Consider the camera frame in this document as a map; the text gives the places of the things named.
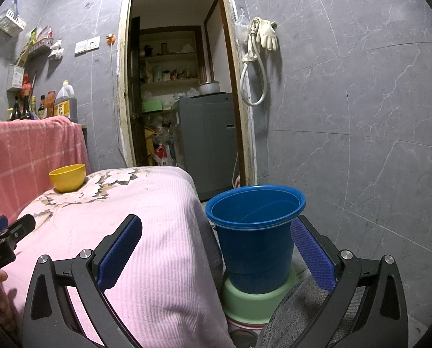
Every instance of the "gray fabric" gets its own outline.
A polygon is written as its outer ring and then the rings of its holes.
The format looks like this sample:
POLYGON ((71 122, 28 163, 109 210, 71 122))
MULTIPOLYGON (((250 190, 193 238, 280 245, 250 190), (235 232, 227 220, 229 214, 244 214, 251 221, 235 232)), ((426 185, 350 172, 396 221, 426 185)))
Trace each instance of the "gray fabric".
MULTIPOLYGON (((348 310, 330 343, 346 336, 359 304, 364 288, 358 288, 348 310)), ((295 285, 283 298, 269 323, 259 334, 256 348, 289 348, 317 315, 328 292, 317 287, 312 276, 295 285)))

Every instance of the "plastic jug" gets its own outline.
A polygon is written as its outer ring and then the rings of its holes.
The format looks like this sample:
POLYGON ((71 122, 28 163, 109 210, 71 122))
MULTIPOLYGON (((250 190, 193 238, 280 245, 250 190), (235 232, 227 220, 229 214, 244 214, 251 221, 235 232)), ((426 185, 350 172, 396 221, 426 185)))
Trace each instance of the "plastic jug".
POLYGON ((77 123, 77 99, 74 97, 74 89, 68 81, 63 81, 63 86, 56 96, 53 115, 62 115, 77 123))

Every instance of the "bottle label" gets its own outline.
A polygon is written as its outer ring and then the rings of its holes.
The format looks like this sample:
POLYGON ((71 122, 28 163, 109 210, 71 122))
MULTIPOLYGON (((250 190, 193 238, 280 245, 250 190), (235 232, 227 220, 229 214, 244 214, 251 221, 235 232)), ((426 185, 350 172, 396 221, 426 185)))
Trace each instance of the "bottle label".
POLYGON ((64 116, 69 119, 69 101, 58 103, 53 111, 54 116, 64 116))

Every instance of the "white rubber glove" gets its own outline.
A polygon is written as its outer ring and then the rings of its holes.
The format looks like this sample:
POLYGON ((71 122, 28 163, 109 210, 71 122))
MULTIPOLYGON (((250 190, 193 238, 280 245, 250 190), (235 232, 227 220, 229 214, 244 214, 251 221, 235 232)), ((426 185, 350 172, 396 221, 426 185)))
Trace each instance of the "white rubber glove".
POLYGON ((256 42, 261 44, 263 48, 267 48, 268 51, 277 51, 277 35, 272 25, 275 25, 275 22, 271 23, 271 21, 259 19, 256 42))

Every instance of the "gray washing machine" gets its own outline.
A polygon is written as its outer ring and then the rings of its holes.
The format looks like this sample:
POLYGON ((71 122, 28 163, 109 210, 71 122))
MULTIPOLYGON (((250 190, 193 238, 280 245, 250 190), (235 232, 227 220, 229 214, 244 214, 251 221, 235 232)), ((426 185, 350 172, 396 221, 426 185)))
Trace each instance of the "gray washing machine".
POLYGON ((180 99, 171 119, 177 166, 192 176, 200 200, 232 189, 237 157, 232 94, 180 99))

